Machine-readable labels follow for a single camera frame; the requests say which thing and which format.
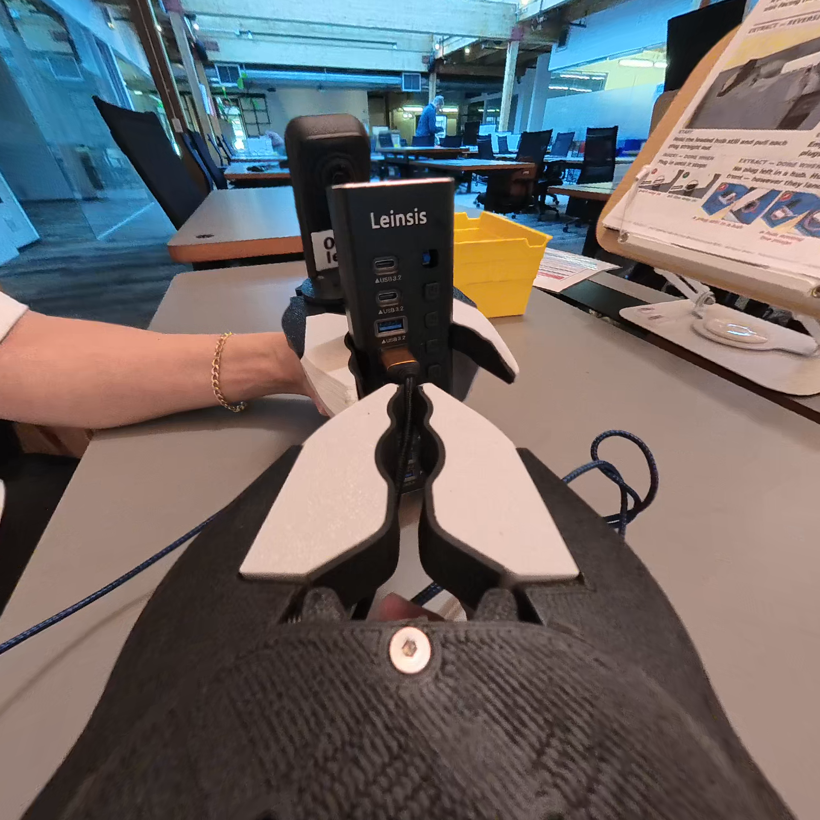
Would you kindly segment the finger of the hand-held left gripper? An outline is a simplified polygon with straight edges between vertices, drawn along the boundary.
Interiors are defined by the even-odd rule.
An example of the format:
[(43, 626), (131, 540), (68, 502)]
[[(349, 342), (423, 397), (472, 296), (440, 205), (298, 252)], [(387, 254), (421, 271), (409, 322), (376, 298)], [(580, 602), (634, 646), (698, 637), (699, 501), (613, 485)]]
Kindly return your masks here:
[(320, 405), (330, 417), (358, 401), (346, 344), (348, 321), (344, 314), (308, 316), (305, 323), (302, 368)]
[(479, 370), (505, 384), (513, 384), (518, 378), (519, 366), (509, 347), (489, 319), (469, 301), (453, 302), (450, 351), (450, 393), (461, 402), (466, 401)]

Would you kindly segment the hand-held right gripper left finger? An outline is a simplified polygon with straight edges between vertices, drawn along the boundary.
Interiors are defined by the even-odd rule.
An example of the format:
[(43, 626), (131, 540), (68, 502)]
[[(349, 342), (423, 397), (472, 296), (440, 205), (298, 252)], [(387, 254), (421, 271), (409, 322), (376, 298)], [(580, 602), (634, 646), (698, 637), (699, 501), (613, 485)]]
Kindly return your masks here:
[(350, 608), (398, 563), (402, 389), (387, 384), (319, 427), (240, 565), (244, 580), (333, 589)]

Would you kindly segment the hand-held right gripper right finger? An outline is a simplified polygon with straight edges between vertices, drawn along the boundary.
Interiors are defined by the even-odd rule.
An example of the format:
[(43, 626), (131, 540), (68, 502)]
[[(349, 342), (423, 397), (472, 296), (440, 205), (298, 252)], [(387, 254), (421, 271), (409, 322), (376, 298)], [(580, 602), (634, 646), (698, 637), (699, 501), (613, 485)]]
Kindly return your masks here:
[(426, 574), (468, 609), (490, 589), (573, 583), (580, 569), (513, 442), (434, 384), (417, 390), (427, 475), (419, 521)]

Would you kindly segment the yellow plastic bin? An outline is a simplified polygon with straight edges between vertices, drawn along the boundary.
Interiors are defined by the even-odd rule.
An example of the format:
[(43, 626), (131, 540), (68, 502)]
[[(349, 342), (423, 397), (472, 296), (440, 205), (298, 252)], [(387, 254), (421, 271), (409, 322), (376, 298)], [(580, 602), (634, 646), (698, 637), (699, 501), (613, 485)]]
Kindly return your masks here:
[(552, 235), (492, 212), (454, 214), (454, 287), (489, 319), (522, 316)]

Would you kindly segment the black printed usb hub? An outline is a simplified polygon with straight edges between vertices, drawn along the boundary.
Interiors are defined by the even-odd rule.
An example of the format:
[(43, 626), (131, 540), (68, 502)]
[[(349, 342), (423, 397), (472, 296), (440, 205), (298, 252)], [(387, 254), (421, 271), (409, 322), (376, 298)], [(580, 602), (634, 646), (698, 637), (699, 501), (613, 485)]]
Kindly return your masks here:
[(449, 392), (453, 366), (454, 183), (448, 178), (337, 185), (328, 192), (358, 398), (402, 389), (395, 478), (402, 493), (423, 475), (419, 433), (405, 420), (405, 388)]

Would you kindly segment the person's left forearm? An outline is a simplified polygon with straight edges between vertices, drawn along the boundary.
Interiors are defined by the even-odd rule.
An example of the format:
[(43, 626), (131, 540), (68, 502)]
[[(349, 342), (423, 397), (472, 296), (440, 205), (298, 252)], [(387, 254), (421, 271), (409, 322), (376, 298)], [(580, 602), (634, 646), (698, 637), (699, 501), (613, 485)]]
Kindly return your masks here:
[(216, 406), (217, 342), (27, 311), (2, 340), (2, 420), (106, 429)]

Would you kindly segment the person's left hand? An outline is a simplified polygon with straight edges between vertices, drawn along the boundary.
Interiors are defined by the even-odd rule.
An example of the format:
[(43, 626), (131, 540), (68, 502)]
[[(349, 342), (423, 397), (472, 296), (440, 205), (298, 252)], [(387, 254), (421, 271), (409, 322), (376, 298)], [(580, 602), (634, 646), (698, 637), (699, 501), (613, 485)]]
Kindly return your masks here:
[(252, 365), (252, 377), (246, 399), (301, 395), (310, 398), (321, 415), (331, 416), (284, 333), (249, 334), (247, 348), (245, 363)]

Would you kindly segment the person's right hand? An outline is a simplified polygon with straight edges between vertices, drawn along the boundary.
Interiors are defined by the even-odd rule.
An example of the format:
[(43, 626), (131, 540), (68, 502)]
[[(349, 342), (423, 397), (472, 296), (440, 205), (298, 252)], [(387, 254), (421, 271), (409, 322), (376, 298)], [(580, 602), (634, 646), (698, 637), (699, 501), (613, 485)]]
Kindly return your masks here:
[(406, 600), (395, 593), (388, 593), (368, 615), (378, 622), (393, 621), (445, 621), (440, 614), (426, 609), (411, 600)]

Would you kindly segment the paper with red label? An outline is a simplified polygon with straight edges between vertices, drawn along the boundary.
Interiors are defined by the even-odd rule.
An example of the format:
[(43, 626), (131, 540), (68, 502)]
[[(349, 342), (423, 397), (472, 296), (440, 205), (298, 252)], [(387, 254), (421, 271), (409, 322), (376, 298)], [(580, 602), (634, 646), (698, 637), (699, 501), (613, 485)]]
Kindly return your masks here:
[(619, 264), (547, 247), (532, 286), (543, 292), (560, 293), (601, 272), (619, 267)]

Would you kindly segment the wooden office desk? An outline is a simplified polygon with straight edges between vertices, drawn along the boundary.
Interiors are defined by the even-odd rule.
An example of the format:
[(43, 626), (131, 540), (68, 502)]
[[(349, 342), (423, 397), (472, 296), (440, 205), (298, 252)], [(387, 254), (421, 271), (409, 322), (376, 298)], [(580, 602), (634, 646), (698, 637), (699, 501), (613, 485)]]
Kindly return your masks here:
[(532, 162), (482, 160), (482, 159), (413, 159), (408, 166), (415, 170), (425, 170), (454, 179), (459, 176), (507, 176), (511, 179), (534, 182), (538, 177), (537, 166)]
[(590, 183), (590, 184), (564, 184), (549, 186), (547, 193), (555, 197), (567, 197), (569, 199), (581, 199), (591, 202), (606, 203), (617, 189), (613, 182)]

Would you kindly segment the printed instruction sheet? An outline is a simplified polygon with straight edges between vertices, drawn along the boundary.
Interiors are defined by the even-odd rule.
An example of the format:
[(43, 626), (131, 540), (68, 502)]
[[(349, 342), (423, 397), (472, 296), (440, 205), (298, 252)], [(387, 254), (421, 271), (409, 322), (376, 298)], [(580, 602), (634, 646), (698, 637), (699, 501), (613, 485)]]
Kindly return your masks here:
[(818, 278), (819, 3), (756, 2), (603, 226)]

